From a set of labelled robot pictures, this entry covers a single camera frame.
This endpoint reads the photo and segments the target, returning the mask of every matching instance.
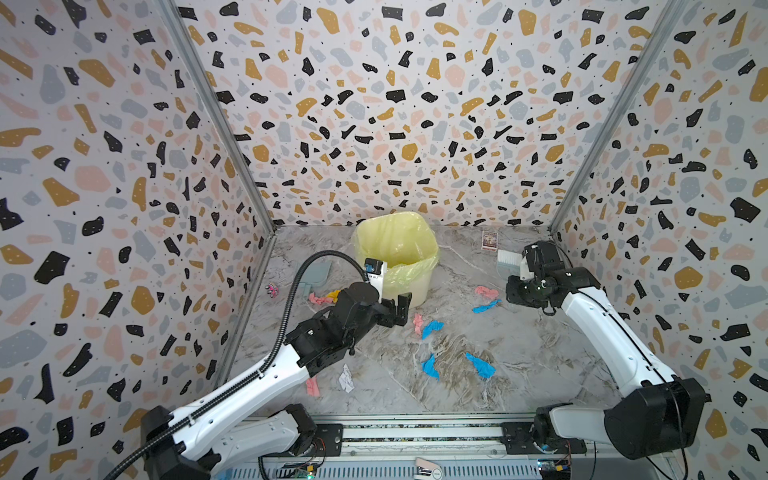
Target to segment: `yellow trash bag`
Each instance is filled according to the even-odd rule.
[[[387,262],[383,298],[400,293],[413,294],[411,306],[426,300],[429,281],[440,257],[435,233],[415,212],[400,212],[364,220],[353,234],[355,257],[360,265],[366,258]]]

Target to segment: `robotic arm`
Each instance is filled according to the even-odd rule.
[[[321,252],[353,263],[366,282],[355,282],[339,292],[335,305],[320,310],[285,334],[290,305],[303,271],[320,254],[299,269],[283,315],[279,345],[256,365],[201,399],[173,412],[158,406],[141,420],[144,446],[129,455],[106,479],[117,478],[132,462],[144,457],[151,480],[208,480],[211,476],[249,458],[288,452],[307,452],[316,426],[302,405],[287,406],[259,422],[238,425],[241,420],[280,393],[314,377],[339,362],[374,326],[404,326],[411,294],[400,295],[398,304],[382,300],[386,263],[366,259],[365,269],[337,252]]]
[[[566,269],[553,243],[528,245],[518,261],[521,276],[509,277],[507,300],[561,308],[592,342],[623,396],[604,411],[570,405],[538,409],[537,442],[579,438],[609,443],[629,459],[690,446],[707,401],[699,382],[679,378],[659,360],[621,318],[590,271]]]

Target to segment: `pink crumpled paper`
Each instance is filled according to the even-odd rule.
[[[312,377],[306,381],[306,394],[309,396],[320,396],[320,388],[317,386],[317,378]]]
[[[490,289],[482,285],[475,289],[475,293],[483,295],[488,300],[496,300],[498,298],[498,290]]]
[[[310,293],[310,296],[307,299],[315,305],[325,305],[326,303],[333,304],[333,298],[329,296],[316,296],[314,292]]]
[[[413,316],[413,330],[416,332],[416,335],[422,334],[422,325],[424,325],[424,319],[422,318],[421,313],[417,313]]]

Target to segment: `terrazzo wall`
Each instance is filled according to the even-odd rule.
[[[263,233],[153,4],[0,14],[0,477],[103,478],[213,387]]]
[[[665,2],[179,0],[277,224],[542,225]]]
[[[690,3],[558,232],[711,394],[689,478],[768,470],[767,8]]]

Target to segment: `blue crumpled paper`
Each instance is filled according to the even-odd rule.
[[[499,303],[499,302],[501,302],[501,300],[496,299],[496,300],[490,302],[488,305],[476,306],[475,308],[472,309],[472,311],[475,312],[475,313],[483,313],[486,310],[489,310],[489,309],[495,307],[496,304]]]
[[[438,322],[437,320],[431,321],[429,325],[424,327],[424,331],[422,332],[422,340],[427,338],[429,334],[432,333],[432,331],[437,332],[438,330],[441,330],[442,326],[443,326],[442,322]]]
[[[490,363],[486,362],[485,360],[480,360],[478,357],[470,355],[469,353],[466,355],[469,361],[475,365],[480,378],[489,379],[493,376],[494,373],[496,373],[496,369],[493,368]]]
[[[431,357],[429,357],[429,360],[422,363],[422,368],[424,369],[424,373],[427,375],[436,378],[437,380],[440,380],[440,372],[435,370],[435,354],[433,353]]]

